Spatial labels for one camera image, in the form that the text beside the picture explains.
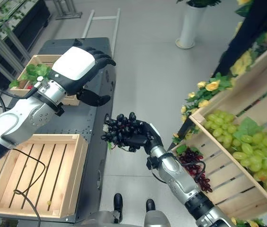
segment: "white pot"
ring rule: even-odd
[[[206,8],[192,7],[186,3],[181,36],[176,40],[177,47],[189,49],[195,45],[196,32]]]

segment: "robotic hand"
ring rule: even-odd
[[[93,48],[70,48],[53,65],[49,81],[38,77],[32,90],[9,111],[0,114],[0,158],[10,149],[29,139],[33,133],[50,121],[54,114],[61,116],[61,101],[66,95],[91,106],[101,106],[110,96],[98,96],[83,86],[114,60]]]
[[[149,169],[156,168],[163,181],[170,187],[176,198],[195,218],[199,227],[235,227],[231,220],[201,192],[194,179],[186,172],[172,153],[164,148],[158,131],[143,121],[136,119],[134,113],[129,118],[123,114],[116,120],[106,119],[101,138],[113,142],[118,147],[129,146],[130,152],[144,147]]]

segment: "wooden crate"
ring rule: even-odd
[[[46,64],[49,67],[52,67],[54,62],[60,58],[61,55],[34,55],[31,60],[28,62],[27,65],[33,64]],[[26,67],[25,69],[21,72],[19,75],[18,79],[20,80],[22,74],[26,72]],[[27,92],[29,92],[29,89],[27,87],[31,85],[28,80],[23,80],[20,82],[19,87],[12,87],[10,89],[11,93],[18,95],[18,96],[24,96]],[[80,101],[77,99],[76,96],[66,96],[63,100],[62,103],[64,105],[79,105]]]
[[[237,77],[232,90],[220,92],[207,107],[190,116],[201,132],[187,144],[196,146],[204,154],[206,176],[211,179],[213,189],[208,197],[230,217],[249,219],[267,212],[267,192],[203,127],[205,116],[215,109],[225,110],[238,116],[238,123],[248,116],[267,129],[267,96],[256,102],[266,93],[267,51],[249,72]]]
[[[17,148],[46,165],[27,193],[40,217],[73,215],[88,143],[78,134],[35,134]],[[16,150],[0,159],[0,216],[36,216],[23,196],[13,190],[24,191],[42,170],[40,163]]]

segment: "black shoe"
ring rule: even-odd
[[[120,223],[122,221],[122,209],[123,209],[123,199],[122,199],[122,195],[120,193],[115,194],[114,196],[114,210],[118,211],[120,213],[120,218],[119,218],[119,222]]]
[[[146,212],[150,210],[156,210],[156,205],[154,204],[154,201],[152,199],[148,199],[146,201]]]

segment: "bunch of green grapes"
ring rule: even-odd
[[[233,137],[237,125],[233,124],[234,115],[220,110],[207,116],[204,127],[240,162],[257,181],[262,181],[267,191],[267,133]]]

